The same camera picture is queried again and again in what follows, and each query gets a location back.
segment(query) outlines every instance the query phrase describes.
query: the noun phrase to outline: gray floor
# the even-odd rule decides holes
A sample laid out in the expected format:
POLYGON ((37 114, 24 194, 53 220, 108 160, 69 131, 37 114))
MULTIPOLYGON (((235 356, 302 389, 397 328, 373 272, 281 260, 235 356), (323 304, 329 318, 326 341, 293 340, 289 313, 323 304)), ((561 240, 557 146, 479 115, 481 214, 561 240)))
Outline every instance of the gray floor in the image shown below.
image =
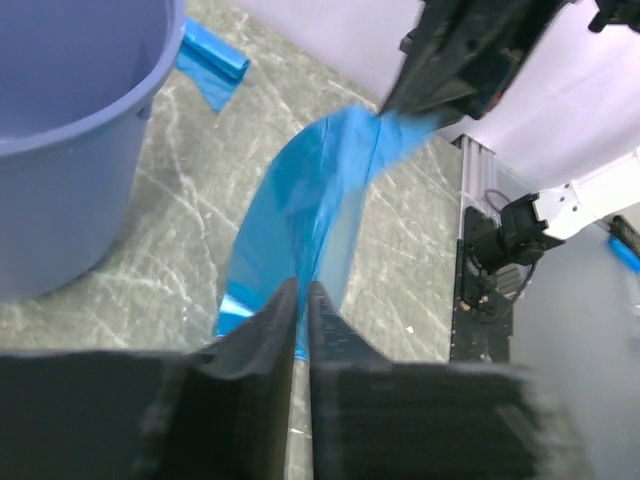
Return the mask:
MULTIPOLYGON (((340 75, 222 0, 189 14, 252 60, 222 114, 174 72, 160 92, 122 232, 105 261, 35 300, 0 306, 1 348, 188 350, 211 339, 238 225, 268 162, 302 126, 350 103, 340 75)), ((440 139, 370 190, 342 312, 396 360, 448 356, 460 152, 440 139)), ((296 364, 289 478, 307 478, 306 365, 296 364)))

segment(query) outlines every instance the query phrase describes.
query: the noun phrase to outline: plastic bag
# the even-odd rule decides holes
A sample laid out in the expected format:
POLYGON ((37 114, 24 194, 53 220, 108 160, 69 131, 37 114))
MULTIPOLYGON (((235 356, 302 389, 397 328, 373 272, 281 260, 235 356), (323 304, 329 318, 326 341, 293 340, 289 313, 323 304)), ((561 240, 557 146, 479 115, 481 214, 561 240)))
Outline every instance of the plastic bag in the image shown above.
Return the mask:
POLYGON ((211 108, 220 112, 244 79, 249 59, 188 18, 176 67, 195 82, 211 108))
POLYGON ((296 358, 308 358, 307 289, 323 283, 340 308, 369 183, 430 137, 436 119, 349 107, 306 127, 275 157, 236 237, 216 335, 253 315, 297 276, 296 358))

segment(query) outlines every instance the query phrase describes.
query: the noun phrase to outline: bucket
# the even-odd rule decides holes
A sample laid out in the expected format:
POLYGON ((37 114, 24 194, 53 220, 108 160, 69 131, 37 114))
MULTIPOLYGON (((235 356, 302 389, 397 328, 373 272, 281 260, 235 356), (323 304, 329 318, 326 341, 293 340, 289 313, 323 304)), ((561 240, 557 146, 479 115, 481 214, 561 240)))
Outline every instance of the bucket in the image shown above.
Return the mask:
POLYGON ((3 0, 0 301, 53 290, 123 220, 182 0, 3 0))

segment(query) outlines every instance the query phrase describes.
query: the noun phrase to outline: white backdrop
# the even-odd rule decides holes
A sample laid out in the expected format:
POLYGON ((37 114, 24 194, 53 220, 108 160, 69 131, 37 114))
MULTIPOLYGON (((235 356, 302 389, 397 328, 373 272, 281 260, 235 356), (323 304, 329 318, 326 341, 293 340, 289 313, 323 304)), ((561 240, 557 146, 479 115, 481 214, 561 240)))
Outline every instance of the white backdrop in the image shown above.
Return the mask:
MULTIPOLYGON (((395 81, 399 42, 422 7, 418 0, 236 3, 379 98, 395 81)), ((590 33, 595 12, 594 0, 565 7, 500 105, 441 134, 468 133, 540 188, 640 145, 640 35, 627 27, 590 33)))

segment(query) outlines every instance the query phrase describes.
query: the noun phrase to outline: bin rim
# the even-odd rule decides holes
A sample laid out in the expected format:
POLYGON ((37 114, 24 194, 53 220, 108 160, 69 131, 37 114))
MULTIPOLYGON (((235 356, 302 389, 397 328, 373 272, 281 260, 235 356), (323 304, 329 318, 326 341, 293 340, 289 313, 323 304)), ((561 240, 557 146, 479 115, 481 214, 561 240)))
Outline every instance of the bin rim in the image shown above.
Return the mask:
POLYGON ((31 153, 75 140, 111 123, 135 107, 142 108, 146 102, 151 101, 151 98, 160 90, 174 66, 185 31, 184 0, 165 0, 165 5, 167 3, 170 4, 170 7, 173 7, 173 11, 167 12, 172 16, 168 18, 167 38, 165 39, 164 48, 154 67, 138 85, 115 102, 86 117, 58 128, 8 142, 1 142, 0 166, 2 166, 3 158, 31 153))

